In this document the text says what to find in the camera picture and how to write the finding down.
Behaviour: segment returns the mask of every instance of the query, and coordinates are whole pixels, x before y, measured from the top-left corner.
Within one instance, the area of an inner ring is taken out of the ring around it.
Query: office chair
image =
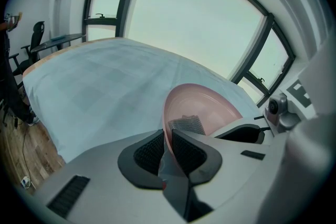
[[[22,61],[20,64],[18,63],[16,57],[19,54],[14,54],[9,56],[8,58],[11,59],[13,58],[15,61],[15,64],[17,66],[17,68],[13,71],[13,75],[17,76],[19,74],[23,74],[23,72],[30,67],[32,64],[36,63],[38,60],[38,56],[37,53],[31,53],[31,50],[34,49],[36,46],[40,45],[42,36],[43,36],[43,32],[44,32],[44,22],[37,22],[34,25],[33,28],[33,35],[31,36],[31,43],[30,45],[26,45],[21,47],[21,49],[26,49],[27,54],[28,54],[28,60],[24,60]]]

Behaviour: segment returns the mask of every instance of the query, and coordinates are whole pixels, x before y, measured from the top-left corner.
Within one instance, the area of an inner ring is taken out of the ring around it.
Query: pink plate
[[[171,152],[172,133],[168,122],[183,115],[197,115],[206,135],[242,118],[238,110],[217,92],[198,84],[179,85],[168,94],[162,116],[164,136]]]

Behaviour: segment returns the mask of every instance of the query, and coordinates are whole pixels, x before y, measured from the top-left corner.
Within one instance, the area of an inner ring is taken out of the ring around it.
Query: white tablecloth
[[[129,39],[67,51],[23,81],[65,162],[94,146],[161,129],[165,98],[183,83],[213,89],[243,117],[261,115],[239,86],[186,58]]]

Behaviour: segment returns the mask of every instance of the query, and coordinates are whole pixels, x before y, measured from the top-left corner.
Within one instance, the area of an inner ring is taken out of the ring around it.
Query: black cable
[[[22,155],[23,155],[23,160],[25,161],[25,164],[26,164],[26,167],[27,167],[27,170],[28,170],[28,174],[29,174],[29,180],[30,180],[30,183],[29,183],[29,187],[30,185],[32,184],[32,181],[31,181],[31,176],[30,176],[30,170],[28,168],[28,165],[27,165],[27,162],[26,162],[26,157],[25,157],[25,153],[23,151],[24,147],[25,147],[25,140],[26,140],[26,135],[27,135],[27,130],[28,130],[28,126],[26,128],[26,131],[25,131],[25,134],[23,136],[23,143],[22,143]]]

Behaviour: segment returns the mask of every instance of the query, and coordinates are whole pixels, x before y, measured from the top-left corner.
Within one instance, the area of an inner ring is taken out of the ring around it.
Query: black window frame
[[[281,81],[284,79],[286,74],[288,73],[291,65],[295,60],[295,55],[285,37],[283,32],[281,31],[279,25],[277,24],[275,17],[272,13],[267,11],[262,4],[257,0],[248,0],[252,5],[254,5],[264,16],[264,20],[261,24],[261,27],[258,29],[258,33],[255,37],[255,40],[252,44],[252,47],[249,50],[248,55],[246,55],[245,60],[240,64],[240,67],[236,70],[235,74],[231,78],[231,82],[238,84],[242,78],[246,78],[249,80],[258,90],[260,90],[264,97],[261,101],[258,102],[257,106],[261,107],[263,103],[265,103],[268,98],[274,93],[274,91],[278,88]],[[125,25],[127,14],[129,11],[131,0],[120,0],[119,6],[117,10],[116,18],[88,18],[90,12],[90,4],[91,0],[85,0],[84,11],[83,11],[83,22],[82,22],[82,33],[86,35],[86,28],[88,25],[114,25],[115,28],[115,36],[116,37],[124,37]],[[258,58],[264,44],[268,38],[268,35],[271,30],[274,30],[282,45],[284,46],[288,59],[283,67],[282,73],[268,90],[265,85],[263,85],[262,81],[256,78],[249,70],[252,67],[253,63]]]

